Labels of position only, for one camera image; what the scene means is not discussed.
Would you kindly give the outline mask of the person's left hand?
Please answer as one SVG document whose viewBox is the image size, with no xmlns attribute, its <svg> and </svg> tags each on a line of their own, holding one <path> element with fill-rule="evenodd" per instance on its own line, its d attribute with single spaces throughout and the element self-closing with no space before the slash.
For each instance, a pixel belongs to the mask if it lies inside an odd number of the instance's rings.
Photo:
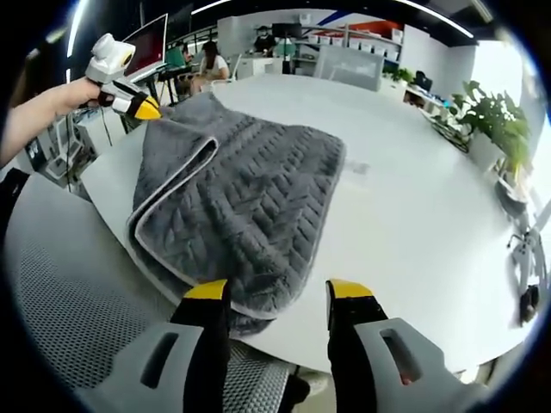
<svg viewBox="0 0 551 413">
<path fill-rule="evenodd" d="M 53 108 L 57 115 L 69 114 L 73 110 L 96 102 L 100 87 L 86 77 L 53 88 Z"/>
</svg>

